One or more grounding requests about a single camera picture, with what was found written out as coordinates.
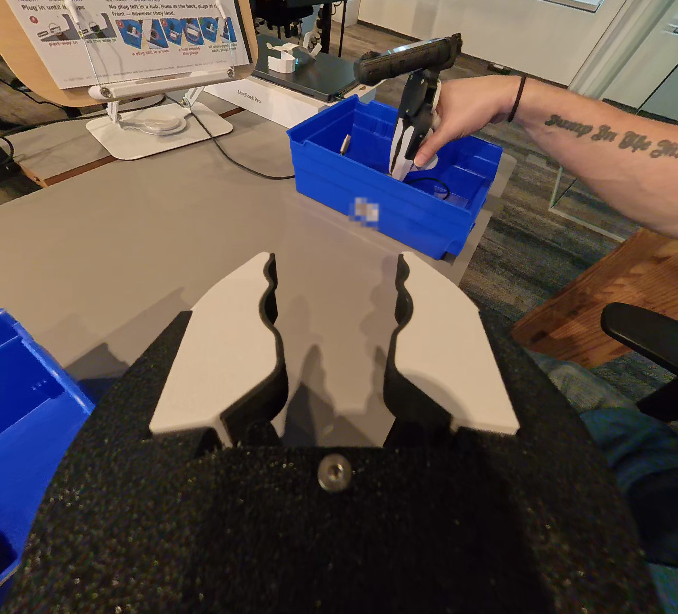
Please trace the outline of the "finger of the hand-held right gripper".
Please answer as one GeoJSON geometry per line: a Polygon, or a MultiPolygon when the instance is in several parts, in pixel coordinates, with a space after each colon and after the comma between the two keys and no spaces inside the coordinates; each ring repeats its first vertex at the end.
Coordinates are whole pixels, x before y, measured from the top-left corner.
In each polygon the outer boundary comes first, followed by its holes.
{"type": "Polygon", "coordinates": [[[412,118],[408,126],[403,128],[400,140],[400,181],[413,171],[428,171],[436,167],[438,162],[436,154],[421,166],[416,165],[414,160],[422,143],[439,124],[440,117],[437,113],[423,113],[412,118]]]}
{"type": "Polygon", "coordinates": [[[398,118],[389,154],[389,175],[391,178],[405,178],[410,172],[411,160],[405,156],[410,142],[411,126],[405,125],[404,118],[398,118]]]}

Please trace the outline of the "thin black wrist band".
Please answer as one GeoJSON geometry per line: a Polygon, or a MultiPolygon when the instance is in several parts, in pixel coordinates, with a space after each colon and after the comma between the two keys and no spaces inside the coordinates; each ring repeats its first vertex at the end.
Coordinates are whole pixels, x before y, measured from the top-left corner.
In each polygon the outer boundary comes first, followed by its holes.
{"type": "Polygon", "coordinates": [[[520,104],[521,104],[521,98],[522,98],[523,91],[524,91],[524,89],[525,89],[525,85],[526,85],[526,83],[527,83],[527,80],[528,80],[528,76],[527,76],[527,75],[522,75],[522,76],[520,77],[519,85],[518,85],[518,88],[517,88],[517,92],[516,92],[516,95],[515,95],[515,99],[514,99],[512,108],[511,108],[511,110],[509,111],[509,114],[508,114],[508,116],[507,116],[507,118],[506,118],[506,122],[507,122],[508,124],[513,123],[513,121],[514,121],[514,119],[515,119],[515,117],[516,117],[516,115],[517,115],[517,112],[518,112],[519,106],[520,106],[520,104]]]}

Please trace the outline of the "person's right forearm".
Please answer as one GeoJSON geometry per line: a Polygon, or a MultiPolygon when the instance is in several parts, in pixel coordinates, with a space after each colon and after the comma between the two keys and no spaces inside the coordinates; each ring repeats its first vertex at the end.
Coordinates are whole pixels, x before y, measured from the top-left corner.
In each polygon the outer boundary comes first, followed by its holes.
{"type": "Polygon", "coordinates": [[[677,125],[525,82],[514,121],[618,213],[677,238],[677,125]]]}

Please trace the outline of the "white charger set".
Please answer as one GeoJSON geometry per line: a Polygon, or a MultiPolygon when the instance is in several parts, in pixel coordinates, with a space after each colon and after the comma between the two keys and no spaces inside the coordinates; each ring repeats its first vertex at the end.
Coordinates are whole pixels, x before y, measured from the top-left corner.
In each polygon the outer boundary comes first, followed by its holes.
{"type": "Polygon", "coordinates": [[[267,37],[267,68],[268,71],[290,75],[301,70],[302,67],[312,65],[321,53],[321,45],[316,44],[309,49],[307,44],[293,42],[273,42],[267,37]]]}

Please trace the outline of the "person's right hand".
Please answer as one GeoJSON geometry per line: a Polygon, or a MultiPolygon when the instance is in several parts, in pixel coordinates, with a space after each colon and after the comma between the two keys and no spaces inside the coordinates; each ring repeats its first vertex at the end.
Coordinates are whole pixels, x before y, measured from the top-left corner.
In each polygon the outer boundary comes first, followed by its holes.
{"type": "Polygon", "coordinates": [[[479,132],[487,124],[508,120],[524,84],[518,76],[444,82],[436,106],[437,127],[420,145],[414,158],[416,167],[425,167],[444,145],[479,132]]]}

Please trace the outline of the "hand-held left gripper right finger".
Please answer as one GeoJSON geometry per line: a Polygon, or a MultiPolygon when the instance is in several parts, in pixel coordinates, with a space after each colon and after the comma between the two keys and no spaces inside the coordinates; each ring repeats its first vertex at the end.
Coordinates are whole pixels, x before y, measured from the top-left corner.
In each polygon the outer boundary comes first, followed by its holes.
{"type": "Polygon", "coordinates": [[[397,258],[395,329],[383,397],[390,437],[460,428],[513,437],[520,429],[477,306],[413,252],[397,258]]]}

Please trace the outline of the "blue plastic bin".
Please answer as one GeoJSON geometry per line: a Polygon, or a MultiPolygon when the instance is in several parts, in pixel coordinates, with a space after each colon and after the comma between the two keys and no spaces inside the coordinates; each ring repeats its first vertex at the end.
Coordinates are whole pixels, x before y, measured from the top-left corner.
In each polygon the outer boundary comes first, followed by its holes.
{"type": "Polygon", "coordinates": [[[1,584],[19,567],[55,472],[94,404],[1,310],[1,584]]]}
{"type": "Polygon", "coordinates": [[[388,175],[397,109],[358,97],[290,128],[296,190],[436,260],[460,254],[496,178],[502,148],[446,144],[434,169],[388,175]]]}

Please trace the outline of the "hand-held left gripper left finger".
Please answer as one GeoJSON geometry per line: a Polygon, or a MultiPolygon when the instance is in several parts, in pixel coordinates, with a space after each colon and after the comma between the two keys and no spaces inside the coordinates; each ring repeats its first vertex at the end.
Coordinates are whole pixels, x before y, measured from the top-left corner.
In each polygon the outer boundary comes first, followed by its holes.
{"type": "Polygon", "coordinates": [[[276,328],[276,258],[261,252],[191,308],[149,429],[154,437],[212,429],[223,447],[271,422],[289,397],[276,328]]]}

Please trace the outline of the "white cardboard box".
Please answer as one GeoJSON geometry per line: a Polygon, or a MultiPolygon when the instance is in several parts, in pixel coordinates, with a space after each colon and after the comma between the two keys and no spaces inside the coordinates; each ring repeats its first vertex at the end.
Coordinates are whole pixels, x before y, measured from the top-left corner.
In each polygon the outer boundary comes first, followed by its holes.
{"type": "Polygon", "coordinates": [[[361,102],[369,103],[375,99],[377,87],[359,84],[334,101],[321,102],[249,76],[239,81],[208,86],[205,92],[289,129],[344,98],[357,96],[361,102]]]}

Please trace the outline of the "white monitor stand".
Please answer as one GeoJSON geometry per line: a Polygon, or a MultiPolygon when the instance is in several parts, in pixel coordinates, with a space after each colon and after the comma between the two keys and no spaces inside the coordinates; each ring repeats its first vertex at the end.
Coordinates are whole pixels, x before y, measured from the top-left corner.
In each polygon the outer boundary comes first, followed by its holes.
{"type": "Polygon", "coordinates": [[[192,71],[172,76],[104,83],[89,87],[89,95],[106,102],[106,116],[94,118],[87,129],[117,160],[133,161],[230,134],[233,126],[198,101],[206,86],[236,78],[234,67],[192,71]],[[143,111],[119,110],[126,98],[184,90],[179,102],[143,111]]]}

